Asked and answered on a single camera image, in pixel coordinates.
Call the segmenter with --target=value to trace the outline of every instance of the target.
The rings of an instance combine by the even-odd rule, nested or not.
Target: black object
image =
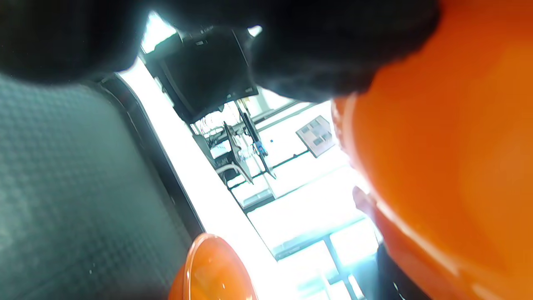
[[[251,38],[247,30],[236,34],[224,28],[184,38],[183,43],[175,34],[145,56],[148,71],[160,80],[185,123],[194,123],[227,102],[258,94],[241,49],[247,38]]]
[[[211,150],[207,144],[207,141],[205,140],[203,136],[193,135],[193,138],[195,142],[198,144],[198,146],[200,147],[201,151],[206,156],[207,160],[213,166],[213,169],[215,169],[219,173],[220,179],[224,182],[224,184],[227,184],[228,180],[232,180],[236,178],[237,176],[239,176],[239,174],[241,174],[246,179],[246,181],[251,183],[253,181],[253,178],[250,173],[250,169],[248,165],[240,157],[240,154],[239,154],[240,147],[237,146],[237,143],[235,141],[235,132],[233,131],[233,128],[228,126],[224,122],[224,130],[226,134],[228,134],[228,141],[230,143],[231,150],[218,156],[215,159],[213,158],[211,154]],[[226,170],[219,172],[221,168],[224,168],[232,164],[235,167],[227,168]]]
[[[257,128],[255,127],[254,121],[250,119],[247,113],[243,112],[239,106],[237,106],[239,109],[240,117],[242,118],[244,125],[246,127],[246,130],[248,131],[248,134],[252,138],[252,141],[254,143],[254,148],[256,150],[257,155],[259,156],[259,159],[261,160],[261,163],[263,164],[263,167],[265,168],[265,171],[272,176],[272,178],[276,178],[276,174],[274,173],[274,170],[272,166],[268,163],[268,152],[265,149],[263,142],[261,141],[261,137],[259,136],[259,132],[257,131]]]
[[[167,297],[191,245],[184,199],[116,98],[0,76],[0,132],[2,299]]]

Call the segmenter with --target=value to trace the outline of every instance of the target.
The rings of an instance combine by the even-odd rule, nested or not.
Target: white wall
[[[137,94],[208,233],[224,238],[245,264],[260,300],[295,299],[258,234],[213,170],[187,126],[138,58],[120,73]]]

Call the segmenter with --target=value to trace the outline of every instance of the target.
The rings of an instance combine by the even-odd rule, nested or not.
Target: computer monitor
[[[175,34],[145,56],[186,123],[194,123],[227,102],[258,94],[242,47],[252,38],[233,30],[212,28],[181,41]]]

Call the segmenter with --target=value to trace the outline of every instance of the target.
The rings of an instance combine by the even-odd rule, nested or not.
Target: gray textured mat
[[[191,243],[108,98],[0,77],[0,298],[167,292]]]

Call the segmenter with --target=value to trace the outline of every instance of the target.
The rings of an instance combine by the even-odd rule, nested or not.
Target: dark fabric
[[[431,300],[391,259],[384,244],[359,262],[353,275],[367,300]]]
[[[0,76],[2,299],[168,295],[191,238],[112,100]]]
[[[0,0],[0,70],[67,83],[128,68],[151,9],[182,30],[261,25],[254,80],[304,101],[367,91],[381,66],[422,47],[439,18],[438,0]]]

